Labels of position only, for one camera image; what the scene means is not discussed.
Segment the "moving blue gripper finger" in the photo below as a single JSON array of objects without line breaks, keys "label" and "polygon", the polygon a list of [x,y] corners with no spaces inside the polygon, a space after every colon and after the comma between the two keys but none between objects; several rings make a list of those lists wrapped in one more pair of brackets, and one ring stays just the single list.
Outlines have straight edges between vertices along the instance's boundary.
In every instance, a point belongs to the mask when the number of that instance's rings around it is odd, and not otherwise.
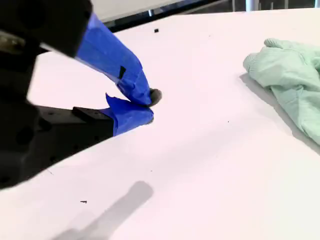
[{"label": "moving blue gripper finger", "polygon": [[89,0],[3,0],[0,3],[2,86],[25,96],[42,45],[106,75],[131,102],[151,107],[162,97],[143,67],[97,17]]}]

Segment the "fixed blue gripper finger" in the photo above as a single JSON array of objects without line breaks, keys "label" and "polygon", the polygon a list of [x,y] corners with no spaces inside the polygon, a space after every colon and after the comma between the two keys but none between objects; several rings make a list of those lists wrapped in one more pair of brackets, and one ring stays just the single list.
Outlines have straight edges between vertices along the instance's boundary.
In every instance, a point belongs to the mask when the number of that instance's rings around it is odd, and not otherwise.
[{"label": "fixed blue gripper finger", "polygon": [[131,131],[137,127],[148,125],[154,120],[153,111],[143,105],[128,100],[105,95],[109,107],[105,109],[90,109],[74,107],[72,113],[85,121],[83,133],[77,133],[78,138],[72,148],[82,151],[102,141]]}]

